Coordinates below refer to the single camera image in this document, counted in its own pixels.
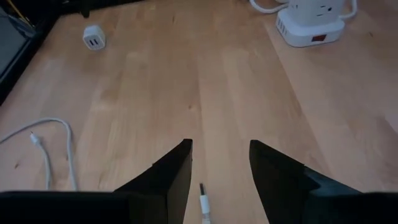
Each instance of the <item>wood grain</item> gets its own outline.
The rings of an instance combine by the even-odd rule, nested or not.
[[[274,5],[271,0],[259,1]],[[358,190],[398,190],[398,5],[359,2],[341,40],[289,47],[246,1],[154,0],[58,20],[6,102],[0,134],[44,116],[74,133],[82,190],[113,190],[192,138],[185,223],[200,223],[204,182],[215,223],[266,223],[249,164],[258,139]],[[91,52],[85,26],[107,47]],[[55,190],[70,190],[65,131],[45,141]],[[0,189],[44,189],[22,133],[0,146]]]

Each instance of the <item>power strip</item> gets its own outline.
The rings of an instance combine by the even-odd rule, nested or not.
[[[351,0],[352,12],[340,15],[345,0],[276,0],[281,4],[264,9],[250,0],[253,8],[264,14],[278,12],[276,27],[284,40],[293,47],[307,47],[336,41],[343,33],[345,23],[358,10]]]

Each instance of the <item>white usb charger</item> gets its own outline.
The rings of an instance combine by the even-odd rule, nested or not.
[[[83,41],[90,50],[101,50],[106,44],[105,34],[98,25],[86,27]]]

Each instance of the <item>cable connector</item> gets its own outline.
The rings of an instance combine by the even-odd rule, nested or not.
[[[201,214],[202,214],[202,224],[210,224],[210,205],[209,199],[205,192],[205,186],[203,183],[200,183],[200,207],[201,207]]]
[[[40,138],[37,135],[33,134],[32,131],[30,132],[30,141],[32,141],[32,143],[35,146],[38,146],[38,145],[42,144],[42,141],[40,140]]]

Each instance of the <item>power strip outlet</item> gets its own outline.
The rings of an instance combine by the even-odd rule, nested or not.
[[[339,18],[343,4],[344,0],[290,0],[278,12],[277,29],[293,47],[336,41],[345,26]]]

